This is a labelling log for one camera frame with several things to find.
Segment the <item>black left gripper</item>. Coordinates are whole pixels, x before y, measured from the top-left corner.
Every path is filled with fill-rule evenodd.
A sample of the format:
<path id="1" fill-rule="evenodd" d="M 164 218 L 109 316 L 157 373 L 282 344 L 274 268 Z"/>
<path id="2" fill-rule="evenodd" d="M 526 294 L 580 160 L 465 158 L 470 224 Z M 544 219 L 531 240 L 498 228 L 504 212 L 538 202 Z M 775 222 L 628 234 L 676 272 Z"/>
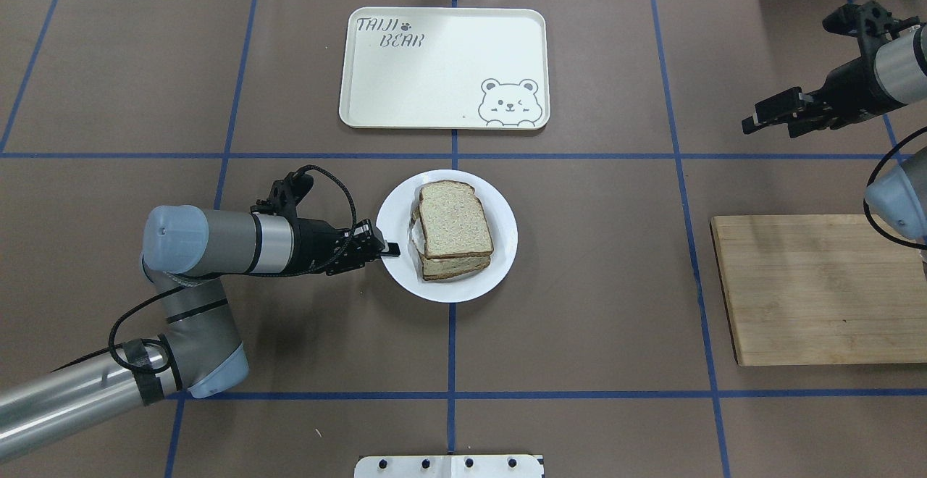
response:
<path id="1" fill-rule="evenodd" d="M 332 276 L 365 267 L 370 261 L 401 255 L 398 244 L 385 240 L 380 229 L 368 219 L 360 221 L 351 230 L 334 228 L 318 219 L 298 218 L 293 224 L 293 276 Z"/>

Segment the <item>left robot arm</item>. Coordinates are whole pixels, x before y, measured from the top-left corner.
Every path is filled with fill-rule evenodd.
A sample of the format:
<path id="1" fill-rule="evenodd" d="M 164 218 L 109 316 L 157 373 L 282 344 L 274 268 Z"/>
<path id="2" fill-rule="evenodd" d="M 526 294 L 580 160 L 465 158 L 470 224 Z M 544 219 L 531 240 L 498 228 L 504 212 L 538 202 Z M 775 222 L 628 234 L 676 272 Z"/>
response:
<path id="1" fill-rule="evenodd" d="M 339 274 L 397 257 L 368 220 L 347 228 L 256 205 L 249 213 L 159 206 L 143 228 L 140 267 L 166 329 L 106 347 L 2 393 L 2 461 L 186 391 L 209 398 L 248 376 L 244 343 L 222 286 L 226 274 Z"/>

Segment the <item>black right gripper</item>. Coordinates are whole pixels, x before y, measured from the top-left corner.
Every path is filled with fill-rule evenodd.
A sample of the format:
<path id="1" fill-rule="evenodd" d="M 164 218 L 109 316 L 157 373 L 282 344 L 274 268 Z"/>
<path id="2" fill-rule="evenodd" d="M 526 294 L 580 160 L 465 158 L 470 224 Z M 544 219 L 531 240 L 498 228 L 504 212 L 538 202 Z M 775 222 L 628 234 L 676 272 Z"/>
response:
<path id="1" fill-rule="evenodd" d="M 788 88 L 755 103 L 754 112 L 742 119 L 742 132 L 750 135 L 768 126 L 788 125 L 789 137 L 798 138 L 887 112 L 888 98 L 878 85 L 871 61 L 856 58 L 831 71 L 821 88 L 809 94 Z"/>

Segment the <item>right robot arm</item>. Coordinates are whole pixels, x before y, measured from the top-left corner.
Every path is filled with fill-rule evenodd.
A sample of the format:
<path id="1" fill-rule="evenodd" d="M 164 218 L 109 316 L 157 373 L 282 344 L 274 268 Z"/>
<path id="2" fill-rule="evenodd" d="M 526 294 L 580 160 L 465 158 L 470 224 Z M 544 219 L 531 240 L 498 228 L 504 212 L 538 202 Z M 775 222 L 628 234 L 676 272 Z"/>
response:
<path id="1" fill-rule="evenodd" d="M 791 138 L 798 138 L 924 101 L 925 27 L 918 19 L 858 20 L 838 34 L 853 37 L 860 55 L 830 71 L 820 88 L 807 92 L 794 86 L 755 103 L 741 122 L 742 132 L 784 125 Z M 920 128 L 897 139 L 878 159 L 862 203 L 866 221 L 881 237 L 919 251 L 925 250 L 925 151 L 899 155 L 924 135 Z M 896 167 L 890 167 L 893 160 L 899 161 Z"/>

